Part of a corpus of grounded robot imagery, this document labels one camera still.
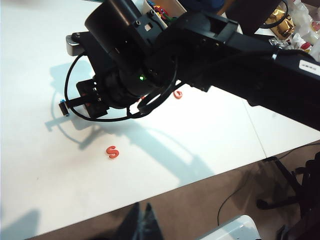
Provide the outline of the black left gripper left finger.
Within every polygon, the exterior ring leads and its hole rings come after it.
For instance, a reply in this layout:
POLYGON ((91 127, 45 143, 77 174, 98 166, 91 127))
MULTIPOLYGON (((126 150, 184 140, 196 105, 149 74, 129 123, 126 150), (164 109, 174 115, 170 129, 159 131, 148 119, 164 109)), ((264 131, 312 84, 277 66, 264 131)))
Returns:
POLYGON ((135 203, 116 231, 117 240, 136 240, 141 222, 140 204, 135 203))

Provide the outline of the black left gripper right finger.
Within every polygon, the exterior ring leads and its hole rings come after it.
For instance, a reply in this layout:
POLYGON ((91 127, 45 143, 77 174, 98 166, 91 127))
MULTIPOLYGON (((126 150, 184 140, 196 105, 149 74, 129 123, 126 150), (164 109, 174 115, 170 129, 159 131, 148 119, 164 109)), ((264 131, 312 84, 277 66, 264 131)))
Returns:
POLYGON ((147 203, 139 227, 140 240, 163 240, 164 236, 158 224, 156 214, 150 203, 147 203))

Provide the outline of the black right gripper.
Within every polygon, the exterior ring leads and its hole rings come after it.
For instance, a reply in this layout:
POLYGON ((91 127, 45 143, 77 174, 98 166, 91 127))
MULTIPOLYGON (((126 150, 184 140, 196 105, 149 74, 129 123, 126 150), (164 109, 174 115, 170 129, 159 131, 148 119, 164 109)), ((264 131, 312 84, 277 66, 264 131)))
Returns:
POLYGON ((69 111, 76 114, 75 107, 81 105, 84 105, 90 118, 99 118, 107 114, 109 107, 105 103, 104 89, 102 86, 99 86, 96 80, 88 79, 80 81, 76 84, 76 89, 80 97, 61 100, 58 104, 65 117, 70 115, 69 111))

